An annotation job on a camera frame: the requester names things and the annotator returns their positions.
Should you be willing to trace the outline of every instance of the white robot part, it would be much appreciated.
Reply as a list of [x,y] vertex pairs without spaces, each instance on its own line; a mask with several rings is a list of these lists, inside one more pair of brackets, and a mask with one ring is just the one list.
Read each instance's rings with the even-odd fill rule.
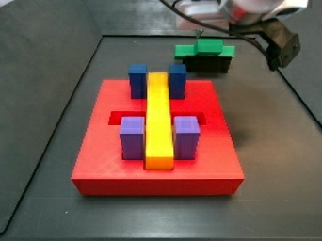
[[[178,10],[185,15],[203,23],[219,26],[221,28],[229,28],[229,23],[219,10],[219,4],[217,1],[182,0],[178,4]],[[177,27],[181,30],[198,30],[203,28],[187,21],[179,15],[177,15]]]
[[[178,10],[198,21],[227,29],[229,23],[251,25],[272,18],[285,20],[308,7],[309,0],[223,0],[221,4],[219,2],[182,0],[178,3]],[[202,28],[179,16],[177,27],[181,30]]]
[[284,0],[225,0],[221,12],[231,24],[251,25],[261,22],[262,17],[282,3]]
[[293,14],[300,13],[308,8],[309,0],[285,0],[284,3],[265,17],[263,21],[272,18],[286,20]]

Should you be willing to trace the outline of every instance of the cable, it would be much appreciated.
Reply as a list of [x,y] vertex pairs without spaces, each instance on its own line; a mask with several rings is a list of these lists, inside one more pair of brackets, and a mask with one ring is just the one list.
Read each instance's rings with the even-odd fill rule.
[[237,38],[239,38],[241,40],[246,41],[249,44],[251,44],[251,45],[259,50],[259,52],[263,54],[263,56],[266,57],[266,59],[267,59],[267,60],[270,59],[266,50],[263,49],[263,47],[261,46],[261,44],[257,42],[257,40],[251,40],[250,38],[247,38],[246,36],[243,36],[242,34],[234,32],[234,31],[230,31],[230,30],[223,29],[223,28],[221,28],[221,27],[218,27],[218,26],[214,26],[214,25],[211,25],[211,24],[206,24],[206,23],[198,21],[197,19],[194,19],[194,18],[189,17],[186,14],[183,14],[179,10],[177,10],[177,9],[169,4],[169,2],[167,2],[166,0],[161,0],[161,2],[166,5],[166,7],[167,7],[173,12],[175,12],[182,18],[185,18],[185,19],[186,19],[187,21],[190,21],[191,23],[198,24],[198,25],[201,25],[201,26],[203,26],[203,27],[206,27],[206,28],[210,28],[210,29],[213,29],[213,30],[217,30],[217,31],[219,31],[219,32],[222,32],[222,33],[226,33],[227,35],[233,35],[233,36],[235,36]]
[[181,2],[182,0],[177,0],[174,3],[173,3],[173,8],[175,8],[177,7],[177,4]]

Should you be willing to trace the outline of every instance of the gray table surface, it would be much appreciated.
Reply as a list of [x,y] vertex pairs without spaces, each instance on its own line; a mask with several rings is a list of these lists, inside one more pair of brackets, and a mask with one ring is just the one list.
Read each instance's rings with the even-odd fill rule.
[[190,38],[104,38],[22,200],[11,238],[322,237],[322,135],[285,80],[239,40],[229,74],[211,79],[246,181],[231,196],[82,197],[70,180],[103,79],[131,63],[166,72]]

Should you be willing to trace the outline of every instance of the green block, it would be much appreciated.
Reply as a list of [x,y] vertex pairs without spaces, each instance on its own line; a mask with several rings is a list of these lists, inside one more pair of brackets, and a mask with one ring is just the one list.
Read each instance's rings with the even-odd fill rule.
[[223,51],[223,40],[199,39],[194,46],[195,55],[199,56],[217,56]]
[[223,46],[223,51],[219,56],[235,57],[235,46]]
[[187,56],[194,56],[194,45],[177,45],[175,47],[175,59],[183,59]]

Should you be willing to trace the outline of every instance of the purple block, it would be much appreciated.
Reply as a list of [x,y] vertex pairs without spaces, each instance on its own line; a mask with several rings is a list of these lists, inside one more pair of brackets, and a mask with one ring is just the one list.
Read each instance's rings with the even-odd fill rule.
[[197,117],[175,117],[175,159],[193,160],[198,147],[201,128]]
[[145,117],[123,117],[119,139],[125,160],[143,160],[145,157]]

